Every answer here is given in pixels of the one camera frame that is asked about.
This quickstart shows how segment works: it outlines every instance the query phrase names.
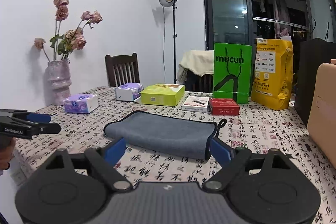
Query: chair back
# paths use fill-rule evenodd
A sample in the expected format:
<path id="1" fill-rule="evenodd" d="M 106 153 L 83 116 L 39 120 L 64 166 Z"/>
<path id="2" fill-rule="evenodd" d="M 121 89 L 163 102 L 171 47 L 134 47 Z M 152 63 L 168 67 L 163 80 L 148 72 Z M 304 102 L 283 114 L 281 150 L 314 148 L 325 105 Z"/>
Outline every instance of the chair back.
<path id="1" fill-rule="evenodd" d="M 187 71 L 187 80 L 184 82 L 186 91 L 212 93 L 213 75 L 195 75 L 192 71 Z"/>
<path id="2" fill-rule="evenodd" d="M 105 56 L 109 86 L 121 86 L 126 83 L 140 83 L 138 58 L 132 55 Z"/>

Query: human hand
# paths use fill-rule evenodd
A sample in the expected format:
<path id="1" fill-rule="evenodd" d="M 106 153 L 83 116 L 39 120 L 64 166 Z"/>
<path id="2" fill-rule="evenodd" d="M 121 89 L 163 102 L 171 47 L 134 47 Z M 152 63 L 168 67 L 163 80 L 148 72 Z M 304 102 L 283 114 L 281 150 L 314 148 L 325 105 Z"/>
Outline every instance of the human hand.
<path id="1" fill-rule="evenodd" d="M 15 146 L 15 139 L 12 138 L 9 146 L 0 150 L 0 170 L 6 170 L 9 167 L 9 162 L 13 158 L 12 153 Z"/>

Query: vase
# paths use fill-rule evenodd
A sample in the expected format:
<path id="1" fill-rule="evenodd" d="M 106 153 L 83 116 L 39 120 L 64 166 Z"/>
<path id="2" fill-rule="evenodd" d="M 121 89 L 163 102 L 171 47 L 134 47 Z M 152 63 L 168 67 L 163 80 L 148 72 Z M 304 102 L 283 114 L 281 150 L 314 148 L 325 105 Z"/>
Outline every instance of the vase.
<path id="1" fill-rule="evenodd" d="M 69 59 L 48 62 L 49 83 L 53 93 L 53 104 L 62 106 L 63 100 L 71 96 L 69 86 L 70 68 Z"/>

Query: sliding glass door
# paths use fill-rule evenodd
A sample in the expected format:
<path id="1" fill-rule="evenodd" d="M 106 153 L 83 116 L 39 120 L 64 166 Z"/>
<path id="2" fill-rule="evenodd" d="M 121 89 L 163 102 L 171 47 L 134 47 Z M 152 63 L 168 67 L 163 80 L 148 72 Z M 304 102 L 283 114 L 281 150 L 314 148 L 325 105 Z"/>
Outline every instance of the sliding glass door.
<path id="1" fill-rule="evenodd" d="M 252 15 L 248 3 L 249 0 L 206 1 L 207 50 L 213 50 L 217 42 L 251 44 L 249 21 Z"/>

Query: purple tissue pack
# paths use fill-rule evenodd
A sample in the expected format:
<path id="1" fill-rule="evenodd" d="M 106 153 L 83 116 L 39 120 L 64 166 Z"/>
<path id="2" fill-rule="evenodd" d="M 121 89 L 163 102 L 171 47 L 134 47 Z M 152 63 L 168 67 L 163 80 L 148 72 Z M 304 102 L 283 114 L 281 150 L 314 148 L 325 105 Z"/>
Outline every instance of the purple tissue pack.
<path id="1" fill-rule="evenodd" d="M 63 100 L 64 110 L 69 113 L 90 113 L 98 107 L 95 94 L 76 94 Z"/>
<path id="2" fill-rule="evenodd" d="M 139 83 L 126 83 L 115 88 L 115 97 L 117 101 L 132 102 L 141 96 L 143 85 Z"/>

